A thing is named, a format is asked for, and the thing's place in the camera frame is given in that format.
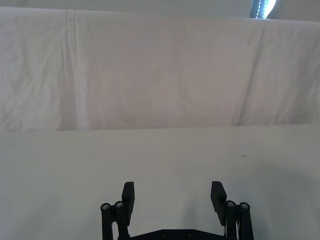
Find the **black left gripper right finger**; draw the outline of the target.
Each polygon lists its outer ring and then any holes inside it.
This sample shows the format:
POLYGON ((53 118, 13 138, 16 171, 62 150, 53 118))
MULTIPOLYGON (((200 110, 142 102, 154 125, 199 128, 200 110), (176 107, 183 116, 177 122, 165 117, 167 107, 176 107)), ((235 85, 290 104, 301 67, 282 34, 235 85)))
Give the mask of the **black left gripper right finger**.
POLYGON ((224 227, 224 237, 230 240, 253 240, 250 205, 246 202, 236 204, 227 199, 226 191, 220 181, 211 183, 210 199, 220 224, 224 227))

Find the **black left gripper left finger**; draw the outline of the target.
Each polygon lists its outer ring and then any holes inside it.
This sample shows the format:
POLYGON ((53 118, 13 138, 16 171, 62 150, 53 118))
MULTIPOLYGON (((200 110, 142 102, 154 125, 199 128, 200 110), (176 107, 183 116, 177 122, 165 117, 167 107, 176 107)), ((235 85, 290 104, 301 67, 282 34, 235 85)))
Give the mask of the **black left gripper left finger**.
POLYGON ((114 205, 103 203, 100 206, 101 211, 101 228, 102 239, 113 240, 113 223, 117 224, 118 239, 129 240, 130 235, 128 226, 130 225, 131 216, 135 202, 135 187, 133 181, 124 184, 121 200, 114 205))

